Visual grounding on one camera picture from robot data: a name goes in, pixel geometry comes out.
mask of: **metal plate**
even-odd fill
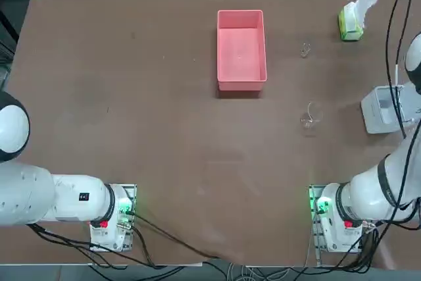
[[[136,210],[136,193],[137,185],[136,184],[120,184],[124,190],[126,190],[128,197],[132,200],[134,212]],[[133,230],[127,231],[126,236],[124,237],[123,249],[122,251],[130,251],[133,248]]]
[[[318,267],[323,265],[321,251],[326,249],[326,242],[324,241],[320,219],[316,215],[316,203],[317,199],[322,195],[324,187],[326,187],[326,185],[312,184],[309,186],[312,233],[314,238],[314,251],[316,252],[316,265]]]

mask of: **clear plastic cup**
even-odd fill
[[[304,43],[300,51],[301,57],[305,59],[307,55],[310,53],[310,50],[311,50],[310,44]]]
[[[301,124],[303,128],[313,128],[323,119],[323,109],[319,102],[311,101],[307,106],[307,112],[304,113],[301,118]]]

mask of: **pink bin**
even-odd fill
[[[263,12],[218,11],[219,90],[260,91],[266,78]]]

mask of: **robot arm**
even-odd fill
[[[133,201],[123,186],[86,175],[51,174],[13,161],[29,135],[25,108],[0,91],[0,226],[89,221],[92,243],[115,251],[127,247],[132,216],[125,211],[133,211]]]
[[[405,55],[405,70],[421,93],[421,34],[413,39]],[[345,184],[328,184],[315,208],[328,251],[347,252],[362,234],[362,220],[389,220],[397,204],[410,133],[400,146],[376,166],[354,176]],[[414,141],[403,196],[394,220],[407,219],[421,197],[421,136]]]

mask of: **tabletop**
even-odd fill
[[[231,262],[302,266],[309,185],[347,181],[399,143],[399,134],[367,134],[360,109],[362,98],[387,82],[384,43],[394,0],[379,0],[364,38],[344,43],[337,14],[349,1],[31,0],[8,88],[32,124],[19,161],[136,183],[138,212]],[[420,1],[403,50],[420,30]],[[406,3],[397,7],[392,58]],[[263,11],[268,81],[259,96],[217,91],[220,9]],[[304,43],[311,46],[305,59]],[[324,118],[308,133],[300,116],[310,101],[322,105]],[[89,238],[86,224],[47,226]],[[157,263],[204,259],[141,228]],[[2,263],[86,263],[24,226],[1,230]],[[420,234],[392,229],[375,264],[418,268],[410,254],[420,246]],[[138,242],[131,254],[142,258]],[[324,262],[337,261],[333,255]]]

